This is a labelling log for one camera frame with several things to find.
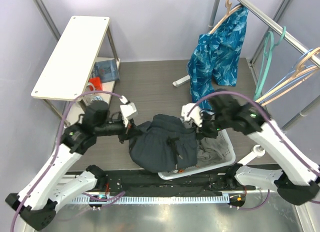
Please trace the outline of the dark navy shorts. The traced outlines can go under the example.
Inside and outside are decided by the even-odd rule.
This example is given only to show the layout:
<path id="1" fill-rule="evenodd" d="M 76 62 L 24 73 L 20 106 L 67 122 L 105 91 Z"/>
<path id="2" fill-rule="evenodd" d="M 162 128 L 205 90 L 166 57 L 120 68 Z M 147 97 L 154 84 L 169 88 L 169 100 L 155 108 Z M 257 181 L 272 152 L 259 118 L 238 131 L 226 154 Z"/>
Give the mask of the dark navy shorts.
<path id="1" fill-rule="evenodd" d="M 183 170 L 197 160 L 196 127 L 186 128 L 180 118 L 158 114 L 137 126 L 128 152 L 140 167 L 152 173 Z"/>

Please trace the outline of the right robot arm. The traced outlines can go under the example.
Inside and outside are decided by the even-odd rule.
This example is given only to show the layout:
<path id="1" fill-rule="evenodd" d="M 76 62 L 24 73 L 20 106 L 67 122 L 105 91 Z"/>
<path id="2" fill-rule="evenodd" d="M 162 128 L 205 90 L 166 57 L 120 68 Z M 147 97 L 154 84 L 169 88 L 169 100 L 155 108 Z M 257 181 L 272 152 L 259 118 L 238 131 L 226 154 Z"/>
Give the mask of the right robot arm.
<path id="1" fill-rule="evenodd" d="M 262 147 L 280 169 L 252 168 L 236 163 L 226 174 L 226 185 L 233 190 L 254 186 L 278 193 L 293 205 L 313 202 L 320 192 L 320 166 L 305 156 L 281 131 L 277 122 L 258 103 L 247 96 L 217 90 L 185 111 L 185 121 L 193 121 L 199 132 L 215 137 L 232 128 Z"/>

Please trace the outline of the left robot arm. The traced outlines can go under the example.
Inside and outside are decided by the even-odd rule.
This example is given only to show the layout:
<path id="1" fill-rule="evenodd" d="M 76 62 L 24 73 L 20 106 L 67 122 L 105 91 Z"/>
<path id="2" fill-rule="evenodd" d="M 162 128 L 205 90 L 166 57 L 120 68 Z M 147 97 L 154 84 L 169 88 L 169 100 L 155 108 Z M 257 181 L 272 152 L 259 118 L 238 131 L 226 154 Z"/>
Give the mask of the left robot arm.
<path id="1" fill-rule="evenodd" d="M 78 195 L 95 190 L 102 191 L 107 184 L 106 173 L 96 165 L 88 166 L 79 176 L 57 188 L 69 168 L 97 142 L 99 136 L 117 135 L 123 142 L 132 135 L 134 103 L 120 106 L 117 119 L 109 116 L 109 105 L 104 101 L 94 101 L 79 120 L 67 127 L 59 136 L 55 151 L 28 186 L 19 193 L 11 193 L 6 203 L 36 231 L 47 227 L 57 212 Z"/>

